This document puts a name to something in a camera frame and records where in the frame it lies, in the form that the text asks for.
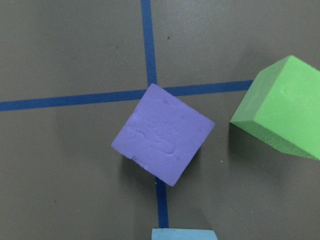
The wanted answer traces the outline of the green foam block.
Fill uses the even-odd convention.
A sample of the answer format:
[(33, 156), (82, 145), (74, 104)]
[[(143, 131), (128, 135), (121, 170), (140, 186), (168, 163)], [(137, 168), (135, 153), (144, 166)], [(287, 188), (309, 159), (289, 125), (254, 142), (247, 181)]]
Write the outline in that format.
[(263, 69), (230, 123), (282, 153), (319, 160), (319, 70), (293, 55)]

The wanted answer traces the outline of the purple foam block right side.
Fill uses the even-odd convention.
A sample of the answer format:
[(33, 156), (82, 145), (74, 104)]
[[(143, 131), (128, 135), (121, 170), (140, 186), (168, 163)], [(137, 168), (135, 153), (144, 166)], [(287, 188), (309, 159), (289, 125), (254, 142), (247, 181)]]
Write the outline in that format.
[(174, 186), (215, 123), (151, 84), (111, 146)]

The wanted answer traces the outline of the light blue foam block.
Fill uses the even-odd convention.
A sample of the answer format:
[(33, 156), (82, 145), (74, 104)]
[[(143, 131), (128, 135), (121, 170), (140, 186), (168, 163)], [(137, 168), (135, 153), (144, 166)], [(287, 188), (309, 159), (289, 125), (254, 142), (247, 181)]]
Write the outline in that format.
[(218, 240), (213, 230), (154, 228), (152, 240)]

